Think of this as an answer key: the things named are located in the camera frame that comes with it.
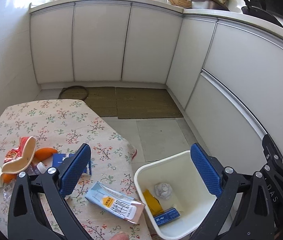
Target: metal screw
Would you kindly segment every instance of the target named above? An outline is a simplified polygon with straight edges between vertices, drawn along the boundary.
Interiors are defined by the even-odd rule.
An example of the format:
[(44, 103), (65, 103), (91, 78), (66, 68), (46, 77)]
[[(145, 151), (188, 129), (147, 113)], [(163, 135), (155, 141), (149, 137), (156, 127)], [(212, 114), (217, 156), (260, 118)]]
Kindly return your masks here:
[(18, 176), (19, 176), (20, 178), (23, 178), (23, 177), (25, 177), (25, 175), (26, 175), (26, 172), (22, 171), (21, 173), (19, 173)]
[(225, 168), (225, 172), (229, 173), (229, 174), (232, 174), (234, 172), (234, 170), (232, 168), (230, 168), (230, 167), (226, 167)]
[(257, 171), (257, 172), (256, 172), (256, 177), (261, 178), (261, 177), (262, 177), (261, 172)]
[(54, 168), (54, 167), (51, 167), (51, 168), (48, 169), (49, 174), (53, 174), (55, 172), (56, 172), (56, 168)]

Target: white cabinet door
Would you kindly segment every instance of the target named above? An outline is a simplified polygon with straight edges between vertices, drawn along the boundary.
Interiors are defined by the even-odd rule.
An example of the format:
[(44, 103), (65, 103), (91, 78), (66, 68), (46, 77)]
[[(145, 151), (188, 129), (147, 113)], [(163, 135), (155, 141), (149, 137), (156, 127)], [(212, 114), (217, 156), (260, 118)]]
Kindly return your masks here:
[(172, 13), (132, 6), (123, 81), (165, 84), (182, 20)]
[(54, 7), (30, 18), (30, 41), (37, 82), (74, 81), (71, 33), (73, 5)]
[(182, 21), (167, 86), (183, 108), (200, 74), (216, 20), (184, 18)]
[(130, 3), (126, 2), (76, 3), (75, 81), (120, 81), (129, 11)]
[(201, 74), (186, 108), (210, 154), (238, 173), (253, 174), (266, 164), (260, 136), (209, 76)]
[(205, 69), (254, 113), (283, 155), (283, 43), (248, 31), (218, 24)]

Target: floor mat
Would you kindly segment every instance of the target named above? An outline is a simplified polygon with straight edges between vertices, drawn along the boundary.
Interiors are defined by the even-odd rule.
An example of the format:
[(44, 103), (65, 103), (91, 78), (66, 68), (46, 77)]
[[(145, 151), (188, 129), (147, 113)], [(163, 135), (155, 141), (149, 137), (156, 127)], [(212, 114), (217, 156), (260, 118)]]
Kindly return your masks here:
[[(117, 116), (115, 87), (89, 87), (85, 103), (100, 117)], [(62, 99), (82, 99), (86, 92), (80, 88), (66, 90)]]
[(183, 117), (166, 89), (116, 88), (118, 119)]

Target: orange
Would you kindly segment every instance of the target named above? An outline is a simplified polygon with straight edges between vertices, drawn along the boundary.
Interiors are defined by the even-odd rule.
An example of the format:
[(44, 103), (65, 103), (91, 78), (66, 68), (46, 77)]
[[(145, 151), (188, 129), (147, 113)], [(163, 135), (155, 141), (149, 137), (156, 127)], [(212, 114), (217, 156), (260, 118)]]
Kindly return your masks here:
[(3, 182), (10, 183), (13, 179), (17, 178), (17, 174), (3, 174)]
[(38, 149), (35, 152), (35, 157), (37, 158), (37, 160), (39, 160), (40, 162), (42, 162), (43, 160), (49, 158), (50, 156), (52, 156), (54, 153), (57, 153), (58, 151), (54, 148), (41, 148)]

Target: wicker basket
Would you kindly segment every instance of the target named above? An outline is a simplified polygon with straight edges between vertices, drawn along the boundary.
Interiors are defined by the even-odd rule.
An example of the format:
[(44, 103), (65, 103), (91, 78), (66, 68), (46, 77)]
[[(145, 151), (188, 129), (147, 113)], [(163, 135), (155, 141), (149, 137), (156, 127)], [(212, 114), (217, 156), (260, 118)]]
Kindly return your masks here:
[(191, 0), (168, 0), (171, 5), (191, 8)]

